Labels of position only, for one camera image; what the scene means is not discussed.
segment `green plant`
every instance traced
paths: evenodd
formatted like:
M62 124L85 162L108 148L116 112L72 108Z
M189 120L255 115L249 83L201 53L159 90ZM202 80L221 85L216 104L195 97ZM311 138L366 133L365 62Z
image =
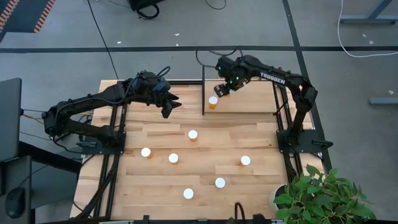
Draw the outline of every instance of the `green plant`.
M345 178L336 178L336 169L324 177L319 170L307 165L310 175L296 176L285 185L285 193L274 199L280 208L277 218L286 223L361 223L376 219L361 186Z

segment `wooden tabletop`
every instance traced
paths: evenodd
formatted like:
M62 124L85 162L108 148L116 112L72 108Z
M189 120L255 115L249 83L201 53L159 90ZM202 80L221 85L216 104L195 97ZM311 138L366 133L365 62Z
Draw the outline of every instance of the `wooden tabletop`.
M104 80L99 90L115 83L116 80ZM212 95L210 90L219 81L205 83L207 101ZM180 97L182 106L174 109L168 119L163 119L155 106L139 103L129 106L126 148L119 163L113 220L142 220L143 215L150 215L153 220L227 219L234 215L235 202L241 202L248 218L256 213L275 217L275 211L269 206L269 194L287 183L287 176L277 146L276 117L271 113L276 110L272 83L249 83L242 89L245 97L239 95L240 90L223 97L222 103L212 111L206 109L208 113L204 116L201 88L201 85L173 86L170 92ZM294 102L289 99L294 115ZM258 107L256 101L264 107ZM109 124L111 110L110 107L95 110L93 124ZM304 127L312 128L310 116L306 117ZM189 141L187 136L192 129L198 131L196 142ZM152 150L151 159L141 157L143 147ZM171 153L178 154L177 165L168 161ZM241 156L249 156L251 164L239 166ZM300 156L303 166L311 164L323 170L317 157ZM82 167L75 194L78 206L84 207L98 188L102 161L103 156L97 155ZM223 189L215 187L218 177L226 181ZM191 200L183 197L186 188L194 191ZM106 199L107 192L103 197L102 215ZM71 217L79 212L73 207Z

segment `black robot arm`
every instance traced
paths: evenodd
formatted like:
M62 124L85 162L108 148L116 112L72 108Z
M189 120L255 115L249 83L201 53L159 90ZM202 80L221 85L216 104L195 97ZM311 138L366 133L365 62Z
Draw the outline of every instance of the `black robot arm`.
M292 92L297 108L294 122L287 129L286 142L292 147L298 146L305 115L311 110L318 92L305 77L283 71L281 68L264 65L251 55L237 58L235 61L228 57L218 59L216 66L218 75L225 79L225 84L214 87L215 93L225 96L230 91L237 91L251 81L252 77L265 78L272 82L286 86Z
M168 118L172 109L181 106L174 100L178 97L169 93L170 85L161 76L152 72L138 73L135 78L129 78L107 87L103 92L75 100L61 101L42 114L45 132L51 136L64 133L93 136L103 143L115 140L113 127L96 127L73 121L74 114L93 110L103 106L123 106L131 102L145 103L162 107L162 116Z

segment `hazard stripe tape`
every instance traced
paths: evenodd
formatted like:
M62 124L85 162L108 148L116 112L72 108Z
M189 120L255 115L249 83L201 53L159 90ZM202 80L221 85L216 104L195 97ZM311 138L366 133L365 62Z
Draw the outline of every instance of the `hazard stripe tape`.
M40 15L40 18L37 21L36 26L34 28L34 32L35 33L40 32L41 28L44 25L44 22L45 22L47 16L49 15L49 13L51 11L51 8L54 6L54 2L55 2L55 0L48 0L47 1L47 5L44 7L43 13Z
M14 12L14 9L17 7L17 4L20 0L10 0L2 13L0 14L0 30L4 29L4 26L7 23L7 20L10 18L11 14Z

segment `gray floor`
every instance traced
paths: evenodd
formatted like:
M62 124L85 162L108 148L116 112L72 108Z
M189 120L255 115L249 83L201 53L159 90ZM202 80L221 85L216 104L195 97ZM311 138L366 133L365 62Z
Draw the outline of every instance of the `gray floor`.
M126 0L113 0L127 5ZM376 0L345 0L345 14L363 14ZM222 0L209 0L219 6ZM135 12L107 0L91 1L109 47L167 47L197 45L293 46L284 7L280 0L227 0L221 11L204 0L166 0L153 21L138 19ZM289 0L301 46L338 46L336 26L340 1ZM385 13L397 15L393 1ZM343 25L345 45L398 45L398 25ZM103 47L86 0L57 0L38 34L7 33L0 48ZM295 52L244 51L264 63L300 72ZM378 52L353 52L374 54ZM398 55L351 58L344 52L304 52L308 74L319 95L317 105L330 149L333 167L340 175L361 184L378 218L398 220L398 107L370 106L371 96L398 94ZM120 78L133 77L145 69L157 72L170 65L168 78L200 78L195 53L113 52ZM199 53L204 63L215 64L217 56ZM21 77L22 107L47 110L67 98L98 91L100 80L114 79L107 53L0 54L0 80ZM207 77L216 77L206 70ZM39 123L22 118L21 130L45 137ZM51 142L21 135L52 152L62 149ZM76 139L65 144L72 147ZM70 191L76 183L70 181ZM37 210L37 222L68 218L72 197Z

